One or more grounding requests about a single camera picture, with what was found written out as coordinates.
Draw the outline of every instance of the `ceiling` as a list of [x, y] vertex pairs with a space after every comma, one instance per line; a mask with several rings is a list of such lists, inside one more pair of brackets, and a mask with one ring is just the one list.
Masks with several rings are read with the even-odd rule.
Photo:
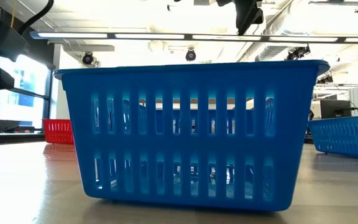
[[[0, 0], [11, 12], [16, 2], [16, 16], [26, 21], [39, 12], [47, 0]], [[233, 3], [219, 7], [216, 2], [197, 5], [204, 0], [55, 0], [52, 10], [32, 27], [38, 31], [57, 32], [168, 32], [196, 34], [235, 34], [236, 9]], [[336, 5], [314, 4], [312, 0], [263, 0], [265, 21], [251, 25], [246, 34], [270, 35], [358, 35], [358, 1], [321, 0]], [[288, 46], [243, 42], [178, 42], [160, 40], [71, 40], [65, 50], [80, 58], [86, 45], [112, 45], [114, 51], [94, 55], [103, 67], [126, 65], [161, 65], [189, 63], [185, 54], [195, 50], [195, 63], [254, 61], [261, 52], [263, 60], [283, 60]], [[311, 44], [305, 58], [325, 59], [333, 69], [334, 82], [354, 82], [357, 73], [358, 45]]]

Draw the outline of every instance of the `ceiling duct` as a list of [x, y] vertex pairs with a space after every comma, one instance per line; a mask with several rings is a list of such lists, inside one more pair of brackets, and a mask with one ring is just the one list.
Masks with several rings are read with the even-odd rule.
[[210, 4], [215, 3], [216, 0], [194, 0], [195, 6], [209, 6]]
[[[287, 25], [288, 21], [291, 19], [296, 19], [296, 16], [293, 16], [294, 7], [303, 0], [293, 0], [289, 2], [279, 15], [273, 19], [273, 22], [269, 25], [267, 24], [266, 29], [263, 31], [262, 35], [308, 35], [310, 31], [297, 32], [295, 30], [290, 30]], [[271, 60], [274, 56], [281, 53], [283, 50], [287, 49], [286, 45], [269, 45], [264, 43], [253, 43], [243, 54], [240, 61], [266, 61]]]

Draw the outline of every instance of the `security camera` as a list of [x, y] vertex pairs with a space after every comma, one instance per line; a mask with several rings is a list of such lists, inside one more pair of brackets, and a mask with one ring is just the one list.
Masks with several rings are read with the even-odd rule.
[[186, 53], [186, 60], [188, 62], [196, 60], [196, 52], [193, 49], [189, 49]]
[[95, 61], [92, 52], [85, 52], [84, 57], [82, 58], [82, 63], [85, 65], [91, 65]]

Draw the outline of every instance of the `blue basket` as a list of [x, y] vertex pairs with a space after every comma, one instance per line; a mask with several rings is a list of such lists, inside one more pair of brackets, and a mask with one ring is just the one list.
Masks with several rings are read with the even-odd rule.
[[358, 116], [309, 121], [317, 151], [358, 157]]
[[[85, 193], [288, 208], [313, 86], [328, 68], [315, 60], [55, 71], [67, 93]], [[208, 108], [211, 98], [215, 110]], [[227, 109], [228, 98], [234, 110]], [[162, 110], [156, 110], [160, 99]], [[194, 99], [197, 110], [190, 108]]]

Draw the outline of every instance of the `computer monitor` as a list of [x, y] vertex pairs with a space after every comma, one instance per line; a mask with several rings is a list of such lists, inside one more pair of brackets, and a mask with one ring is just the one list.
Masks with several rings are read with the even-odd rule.
[[351, 103], [347, 100], [320, 100], [321, 119], [352, 116]]

